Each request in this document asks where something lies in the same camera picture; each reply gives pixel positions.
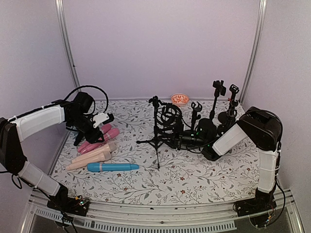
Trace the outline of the pink microphone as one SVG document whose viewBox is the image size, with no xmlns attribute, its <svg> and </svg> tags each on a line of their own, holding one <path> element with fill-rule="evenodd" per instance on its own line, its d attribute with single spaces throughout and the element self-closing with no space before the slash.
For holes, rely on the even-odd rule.
<svg viewBox="0 0 311 233">
<path fill-rule="evenodd" d="M 92 151 L 94 149 L 96 149 L 97 147 L 103 145 L 105 142 L 109 141 L 110 139 L 115 138 L 116 136 L 118 136 L 120 133 L 119 129 L 117 128 L 113 128 L 111 130 L 109 130 L 106 134 L 104 134 L 104 140 L 101 140 L 100 142 L 94 143 L 94 144 L 90 144 L 88 142 L 84 142 L 79 148 L 78 148 L 78 152 L 81 154 L 85 154 L 89 151 Z"/>
<path fill-rule="evenodd" d="M 110 124 L 110 123 L 108 123 L 108 124 L 105 124 L 105 125 L 103 125 L 102 127 L 101 127 L 101 130 L 102 130 L 102 132 L 105 134 L 105 133 L 107 133 L 109 130 L 111 130 L 112 129 L 112 125 Z M 81 151 L 86 147 L 86 146 L 88 146 L 90 143 L 89 142 L 87 142 L 87 141 L 85 141 L 78 149 L 77 149 L 77 151 L 79 152 L 79 153 L 81 153 Z"/>
</svg>

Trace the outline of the beige microphone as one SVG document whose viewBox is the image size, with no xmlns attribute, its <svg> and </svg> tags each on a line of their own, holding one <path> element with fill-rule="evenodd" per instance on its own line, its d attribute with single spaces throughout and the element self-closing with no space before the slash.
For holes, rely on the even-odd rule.
<svg viewBox="0 0 311 233">
<path fill-rule="evenodd" d="M 111 159 L 111 152 L 103 151 L 92 157 L 71 163 L 70 165 L 66 166 L 66 170 L 75 170 L 87 166 L 89 163 L 104 162 L 110 159 Z"/>
<path fill-rule="evenodd" d="M 83 159 L 86 159 L 88 157 L 92 157 L 92 156 L 95 156 L 101 152 L 104 152 L 104 151 L 108 151 L 108 152 L 113 152 L 114 150 L 116 150 L 117 146 L 115 143 L 107 143 L 101 147 L 98 147 L 92 151 L 89 151 L 85 154 L 82 154 L 74 159 L 72 159 L 72 163 L 75 163 L 75 162 L 78 162 L 80 160 L 83 160 Z"/>
</svg>

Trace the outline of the black microphone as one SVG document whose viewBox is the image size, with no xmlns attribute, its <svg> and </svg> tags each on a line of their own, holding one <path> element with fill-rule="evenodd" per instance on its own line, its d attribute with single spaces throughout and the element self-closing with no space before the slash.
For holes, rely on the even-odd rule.
<svg viewBox="0 0 311 233">
<path fill-rule="evenodd" d="M 78 146 L 79 143 L 83 140 L 83 138 L 84 138 L 84 133 L 79 132 L 75 138 L 74 146 Z"/>
</svg>

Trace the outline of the black tripod shock mount stand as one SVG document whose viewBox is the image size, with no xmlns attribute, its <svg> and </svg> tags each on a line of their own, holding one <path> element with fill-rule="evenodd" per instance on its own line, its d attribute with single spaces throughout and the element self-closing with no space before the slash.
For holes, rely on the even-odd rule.
<svg viewBox="0 0 311 233">
<path fill-rule="evenodd" d="M 154 137 L 150 140 L 136 141 L 136 143 L 147 143 L 155 149 L 157 169 L 160 169 L 158 149 L 163 144 L 170 144 L 173 134 L 167 133 L 167 131 L 173 131 L 175 127 L 182 124 L 182 112 L 176 105 L 162 102 L 158 96 L 153 96 L 148 102 L 154 108 Z"/>
</svg>

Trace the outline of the blue microphone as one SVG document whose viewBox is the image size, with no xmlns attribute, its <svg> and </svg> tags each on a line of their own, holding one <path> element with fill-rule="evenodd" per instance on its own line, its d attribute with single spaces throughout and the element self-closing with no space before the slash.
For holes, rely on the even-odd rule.
<svg viewBox="0 0 311 233">
<path fill-rule="evenodd" d="M 87 169 L 90 172 L 102 171 L 130 171 L 139 169 L 137 164 L 105 164 L 105 163 L 89 163 Z"/>
</svg>

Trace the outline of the black straight stand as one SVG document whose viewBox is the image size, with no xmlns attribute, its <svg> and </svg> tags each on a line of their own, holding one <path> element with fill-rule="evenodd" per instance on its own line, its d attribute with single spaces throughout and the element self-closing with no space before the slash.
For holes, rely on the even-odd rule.
<svg viewBox="0 0 311 233">
<path fill-rule="evenodd" d="M 199 114 L 199 112 L 202 111 L 202 105 L 197 102 L 192 102 L 191 103 L 191 108 L 192 108 L 192 115 L 191 115 L 191 127 L 190 130 L 194 131 L 194 127 L 195 127 L 195 123 L 197 120 L 199 120 L 201 118 L 201 115 Z"/>
</svg>

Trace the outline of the black round stand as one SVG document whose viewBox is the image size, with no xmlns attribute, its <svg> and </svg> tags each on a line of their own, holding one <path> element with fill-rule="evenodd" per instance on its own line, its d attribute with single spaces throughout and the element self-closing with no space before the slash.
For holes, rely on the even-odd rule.
<svg viewBox="0 0 311 233">
<path fill-rule="evenodd" d="M 236 107 L 239 104 L 235 97 L 239 90 L 240 89 L 234 84 L 230 86 L 229 91 L 231 92 L 231 98 L 229 99 L 229 107 L 226 111 L 218 114 L 218 120 L 221 124 L 232 124 L 235 121 L 237 116 Z"/>
</svg>

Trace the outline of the black stand of blue microphone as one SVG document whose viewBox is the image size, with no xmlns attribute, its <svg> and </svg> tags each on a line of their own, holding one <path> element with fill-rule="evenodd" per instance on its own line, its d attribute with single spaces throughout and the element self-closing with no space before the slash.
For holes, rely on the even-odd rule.
<svg viewBox="0 0 311 233">
<path fill-rule="evenodd" d="M 213 82 L 213 88 L 215 88 L 214 91 L 214 102 L 213 102 L 213 106 L 212 106 L 212 110 L 210 111 L 209 114 L 209 119 L 213 120 L 214 116 L 215 116 L 215 108 L 216 108 L 216 103 L 217 103 L 217 99 L 219 96 L 224 96 L 226 93 L 226 87 L 224 86 L 224 81 L 223 80 L 217 80 Z"/>
</svg>

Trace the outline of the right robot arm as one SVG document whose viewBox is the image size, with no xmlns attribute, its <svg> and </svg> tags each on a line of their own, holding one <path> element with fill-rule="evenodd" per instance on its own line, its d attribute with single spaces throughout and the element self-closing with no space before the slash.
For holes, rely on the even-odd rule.
<svg viewBox="0 0 311 233">
<path fill-rule="evenodd" d="M 165 133 L 162 140 L 169 147 L 180 150 L 202 148 L 202 154 L 210 161 L 216 161 L 243 141 L 250 138 L 259 151 L 259 183 L 251 207 L 261 212 L 273 199 L 280 163 L 283 125 L 274 113 L 256 107 L 249 108 L 230 127 L 216 136 L 216 127 L 206 119 L 207 128 L 197 131 Z"/>
</svg>

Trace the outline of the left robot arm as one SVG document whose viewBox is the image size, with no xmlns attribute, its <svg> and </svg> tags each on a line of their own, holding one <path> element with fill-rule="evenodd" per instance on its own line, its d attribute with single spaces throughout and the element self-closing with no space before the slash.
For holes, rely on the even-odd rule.
<svg viewBox="0 0 311 233">
<path fill-rule="evenodd" d="M 5 172 L 26 181 L 43 191 L 62 211 L 72 207 L 67 189 L 41 169 L 30 163 L 23 153 L 21 143 L 28 137 L 54 125 L 65 123 L 91 144 L 104 141 L 101 124 L 113 121 L 112 114 L 89 113 L 94 99 L 86 92 L 79 92 L 74 100 L 56 100 L 49 105 L 14 116 L 0 119 L 0 163 Z"/>
</svg>

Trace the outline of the red patterned white bowl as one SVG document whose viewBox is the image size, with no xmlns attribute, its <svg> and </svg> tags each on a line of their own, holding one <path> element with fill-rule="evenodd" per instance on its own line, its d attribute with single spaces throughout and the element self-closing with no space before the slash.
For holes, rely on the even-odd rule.
<svg viewBox="0 0 311 233">
<path fill-rule="evenodd" d="M 171 96 L 172 104 L 175 104 L 178 107 L 184 106 L 189 102 L 189 97 L 182 93 L 176 93 Z"/>
</svg>

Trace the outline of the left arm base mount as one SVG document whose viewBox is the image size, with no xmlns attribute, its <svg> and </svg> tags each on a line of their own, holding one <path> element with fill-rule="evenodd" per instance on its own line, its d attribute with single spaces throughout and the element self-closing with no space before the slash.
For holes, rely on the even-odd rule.
<svg viewBox="0 0 311 233">
<path fill-rule="evenodd" d="M 90 199 L 88 197 L 82 197 L 82 195 L 75 197 L 65 195 L 64 198 L 48 195 L 48 199 L 47 207 L 78 216 L 87 215 L 90 203 Z"/>
</svg>

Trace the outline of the aluminium front frame rail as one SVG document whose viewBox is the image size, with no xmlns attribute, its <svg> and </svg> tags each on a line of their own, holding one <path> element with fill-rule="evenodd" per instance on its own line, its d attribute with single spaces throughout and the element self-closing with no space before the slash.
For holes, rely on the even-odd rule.
<svg viewBox="0 0 311 233">
<path fill-rule="evenodd" d="M 275 192 L 272 224 L 258 227 L 265 212 L 238 216 L 233 201 L 190 205 L 131 205 L 92 201 L 86 216 L 70 221 L 47 207 L 34 191 L 26 206 L 23 233 L 302 233 L 304 227 L 289 189 Z"/>
</svg>

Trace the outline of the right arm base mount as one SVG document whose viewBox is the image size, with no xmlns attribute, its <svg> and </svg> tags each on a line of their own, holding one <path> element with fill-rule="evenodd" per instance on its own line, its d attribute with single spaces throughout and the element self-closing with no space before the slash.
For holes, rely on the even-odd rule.
<svg viewBox="0 0 311 233">
<path fill-rule="evenodd" d="M 283 205 L 280 213 L 275 216 L 276 213 L 276 201 L 274 199 L 274 194 L 262 193 L 256 190 L 254 198 L 239 200 L 234 202 L 232 209 L 237 213 L 239 217 L 249 216 L 252 214 L 258 214 L 260 212 L 266 211 L 265 214 L 260 216 L 250 217 L 250 223 L 257 229 L 266 228 L 274 224 L 284 212 L 286 204 L 286 195 L 284 190 L 280 189 L 283 195 Z"/>
</svg>

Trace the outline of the aluminium right corner post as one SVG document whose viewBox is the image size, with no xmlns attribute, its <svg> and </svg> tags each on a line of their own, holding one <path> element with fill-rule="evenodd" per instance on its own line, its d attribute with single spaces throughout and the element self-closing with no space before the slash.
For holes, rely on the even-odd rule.
<svg viewBox="0 0 311 233">
<path fill-rule="evenodd" d="M 251 83 L 252 73 L 255 67 L 255 62 L 256 62 L 256 57 L 257 57 L 257 53 L 259 50 L 262 30 L 264 27 L 266 8 L 267 8 L 267 0 L 260 0 L 257 23 L 256 23 L 256 30 L 255 30 L 255 37 L 254 37 L 253 46 L 251 50 L 250 60 L 247 66 L 246 75 L 245 75 L 245 79 L 242 85 L 242 90 L 241 90 L 241 94 L 239 98 L 240 104 L 244 104 L 246 100 L 247 91 Z"/>
</svg>

